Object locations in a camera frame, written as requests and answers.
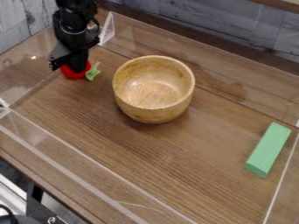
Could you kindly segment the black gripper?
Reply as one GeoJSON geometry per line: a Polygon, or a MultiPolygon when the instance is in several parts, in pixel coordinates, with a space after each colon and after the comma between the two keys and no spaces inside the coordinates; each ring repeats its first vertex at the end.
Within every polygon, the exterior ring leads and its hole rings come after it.
{"type": "Polygon", "coordinates": [[[90,56],[90,48],[99,43],[100,29],[87,29],[75,34],[55,29],[56,46],[50,54],[50,67],[55,71],[68,65],[75,73],[84,71],[90,56]]]}

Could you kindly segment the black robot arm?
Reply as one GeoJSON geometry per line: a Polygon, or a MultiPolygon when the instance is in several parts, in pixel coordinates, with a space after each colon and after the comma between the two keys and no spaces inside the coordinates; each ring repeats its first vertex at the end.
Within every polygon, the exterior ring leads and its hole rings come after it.
{"type": "Polygon", "coordinates": [[[52,14],[56,46],[48,61],[52,70],[67,67],[75,74],[88,66],[90,49],[99,43],[100,27],[96,0],[55,0],[58,10],[52,14]]]}

